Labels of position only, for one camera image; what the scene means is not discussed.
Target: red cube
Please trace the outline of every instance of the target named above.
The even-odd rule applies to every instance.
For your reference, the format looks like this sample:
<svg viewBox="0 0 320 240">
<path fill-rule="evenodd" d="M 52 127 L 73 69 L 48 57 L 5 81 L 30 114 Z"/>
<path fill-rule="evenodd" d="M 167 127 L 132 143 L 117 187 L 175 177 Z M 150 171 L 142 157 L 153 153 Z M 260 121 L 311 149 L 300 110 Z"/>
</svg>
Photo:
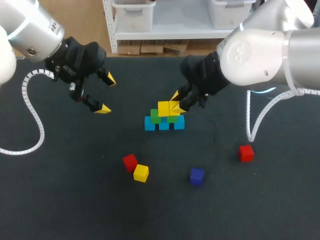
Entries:
<svg viewBox="0 0 320 240">
<path fill-rule="evenodd" d="M 239 158 L 242 163 L 251 162 L 254 159 L 254 151 L 250 145 L 241 146 L 239 148 Z"/>
<path fill-rule="evenodd" d="M 138 161 L 137 161 L 135 155 L 133 155 L 133 154 L 125 156 L 123 158 L 123 163 L 124 163 L 124 166 L 125 166 L 126 171 L 128 173 L 134 172 L 136 169 L 136 166 L 138 165 Z"/>
</svg>

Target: robot logo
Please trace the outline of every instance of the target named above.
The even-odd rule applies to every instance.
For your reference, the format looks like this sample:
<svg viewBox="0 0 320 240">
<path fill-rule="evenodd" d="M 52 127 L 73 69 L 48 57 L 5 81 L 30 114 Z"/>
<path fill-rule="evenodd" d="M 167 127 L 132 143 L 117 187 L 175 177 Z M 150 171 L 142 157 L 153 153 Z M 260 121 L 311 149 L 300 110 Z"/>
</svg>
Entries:
<svg viewBox="0 0 320 240">
<path fill-rule="evenodd" d="M 228 62 L 233 66 L 243 65 L 251 54 L 250 44 L 247 41 L 237 41 L 228 52 Z"/>
</svg>

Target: storage bin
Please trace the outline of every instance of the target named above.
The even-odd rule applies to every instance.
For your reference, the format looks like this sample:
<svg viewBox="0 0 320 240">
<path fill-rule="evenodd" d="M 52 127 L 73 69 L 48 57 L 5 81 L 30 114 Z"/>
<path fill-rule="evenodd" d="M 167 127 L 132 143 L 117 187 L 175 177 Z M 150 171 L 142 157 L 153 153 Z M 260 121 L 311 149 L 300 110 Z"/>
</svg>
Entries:
<svg viewBox="0 0 320 240">
<path fill-rule="evenodd" d="M 117 29 L 124 33 L 150 32 L 156 2 L 149 0 L 114 0 Z"/>
<path fill-rule="evenodd" d="M 256 0 L 208 0 L 214 29 L 234 29 L 248 16 Z"/>
</svg>

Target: block tower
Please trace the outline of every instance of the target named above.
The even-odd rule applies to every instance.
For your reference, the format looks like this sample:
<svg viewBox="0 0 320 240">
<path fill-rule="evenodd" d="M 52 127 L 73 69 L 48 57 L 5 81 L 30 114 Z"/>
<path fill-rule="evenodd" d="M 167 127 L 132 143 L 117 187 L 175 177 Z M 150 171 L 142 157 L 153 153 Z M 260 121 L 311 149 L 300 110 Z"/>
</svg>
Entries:
<svg viewBox="0 0 320 240">
<path fill-rule="evenodd" d="M 144 118 L 144 130 L 174 130 L 185 129 L 185 118 L 180 112 L 173 110 L 179 101 L 159 101 L 158 109 L 151 109 L 150 116 Z"/>
</svg>

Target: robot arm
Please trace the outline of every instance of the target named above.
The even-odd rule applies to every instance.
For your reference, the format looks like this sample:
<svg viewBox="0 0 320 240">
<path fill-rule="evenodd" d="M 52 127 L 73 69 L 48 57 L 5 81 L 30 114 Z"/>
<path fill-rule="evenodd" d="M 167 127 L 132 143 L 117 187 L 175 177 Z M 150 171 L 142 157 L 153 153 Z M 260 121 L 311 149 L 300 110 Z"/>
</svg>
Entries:
<svg viewBox="0 0 320 240">
<path fill-rule="evenodd" d="M 172 97 L 185 112 L 229 83 L 250 90 L 284 85 L 320 89 L 320 28 L 304 0 L 268 0 L 199 61 L 181 63 L 187 84 Z"/>
<path fill-rule="evenodd" d="M 15 71 L 13 46 L 33 62 L 44 60 L 46 68 L 54 73 L 54 80 L 70 84 L 72 99 L 84 103 L 94 113 L 110 112 L 85 90 L 91 75 L 109 86 L 116 84 L 105 66 L 105 50 L 96 42 L 81 45 L 73 37 L 64 39 L 64 36 L 64 27 L 39 5 L 38 0 L 1 0 L 0 85 Z"/>
<path fill-rule="evenodd" d="M 0 87 L 16 71 L 16 55 L 7 39 L 7 32 L 0 26 Z"/>
</svg>

